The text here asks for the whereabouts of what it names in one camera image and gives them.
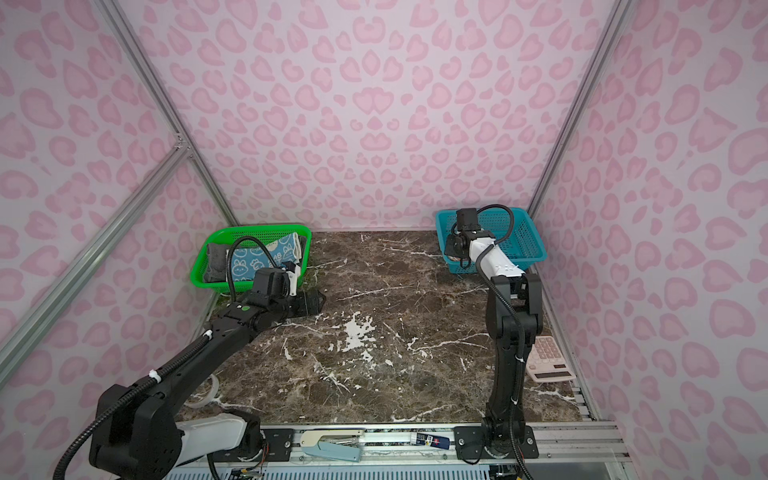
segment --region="blue basket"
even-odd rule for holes
[[[502,242],[500,247],[507,254],[507,257],[517,265],[521,270],[526,270],[536,262],[541,262],[547,258],[547,251],[541,242],[541,237],[533,224],[533,220],[528,216],[528,212],[521,208],[513,207],[512,213],[515,215],[515,229],[512,235]],[[486,230],[490,230],[501,238],[507,233],[509,228],[509,215],[500,208],[492,208],[478,215],[480,225]],[[440,251],[445,251],[445,239],[451,233],[451,227],[456,222],[456,210],[440,210],[435,215],[437,224],[437,237],[440,242]],[[461,268],[458,262],[450,260],[446,255],[442,256],[448,264],[451,273],[476,273],[477,269],[473,263],[469,268]]]

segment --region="pink wall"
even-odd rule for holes
[[[169,150],[90,2],[0,6],[0,345]]]
[[[537,219],[645,478],[768,477],[767,15],[643,0]]]
[[[526,207],[613,0],[121,3],[244,223]]]
[[[189,343],[210,298],[191,285],[190,268],[210,232],[224,227],[192,172],[179,168],[0,391],[0,477],[50,478],[106,388],[130,385]],[[107,478],[87,450],[69,478]]]

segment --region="blue towel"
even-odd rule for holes
[[[282,262],[301,263],[299,234],[291,233],[266,245],[278,265]],[[253,280],[256,270],[270,265],[261,248],[237,248],[232,256],[232,280]]]

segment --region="white cable tie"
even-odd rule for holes
[[[149,371],[149,378],[154,379],[155,382],[160,383],[163,381],[162,377],[157,373],[157,370],[150,370]]]

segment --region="diagonal metal beam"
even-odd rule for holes
[[[587,110],[592,93],[598,86],[603,72],[611,60],[611,55],[621,38],[621,33],[632,19],[636,4],[637,0],[617,0],[611,9],[611,13],[608,15],[608,20],[598,40],[598,45],[587,65],[584,79],[576,91],[571,109],[568,111],[563,127],[554,141],[554,147],[547,159],[544,172],[541,174],[541,178],[539,178],[536,185],[533,197],[531,198],[531,204],[528,206],[528,215],[533,219],[536,218],[536,213],[544,201],[549,184],[552,182],[554,174],[565,156],[568,144],[578,129],[579,121]]]
[[[83,290],[98,267],[109,257],[123,236],[149,207],[157,194],[189,158],[187,146],[180,142],[160,163],[93,240],[69,264],[69,268],[51,286],[48,294],[18,322],[8,342],[0,349],[0,389],[16,369],[48,335],[58,317]]]
[[[154,99],[157,108],[162,113],[168,125],[170,125],[171,130],[174,131],[180,141],[184,141],[190,146],[195,169],[203,180],[203,184],[208,189],[208,192],[216,202],[216,205],[221,210],[221,213],[227,219],[227,223],[231,227],[240,225],[237,215],[234,213],[232,206],[219,188],[219,184],[214,180],[214,176],[211,174],[208,165],[205,163],[200,149],[197,147],[197,144],[195,144],[186,125],[184,125],[184,122],[181,120],[178,110],[170,99],[170,95],[165,90],[160,76],[150,63],[144,48],[141,46],[141,43],[136,36],[136,32],[126,18],[125,12],[123,12],[123,9],[120,7],[118,0],[93,0],[93,3],[96,4],[97,8],[104,16],[104,20],[109,24],[115,38],[123,48],[128,59],[131,61],[139,78],[144,82],[147,92]]]

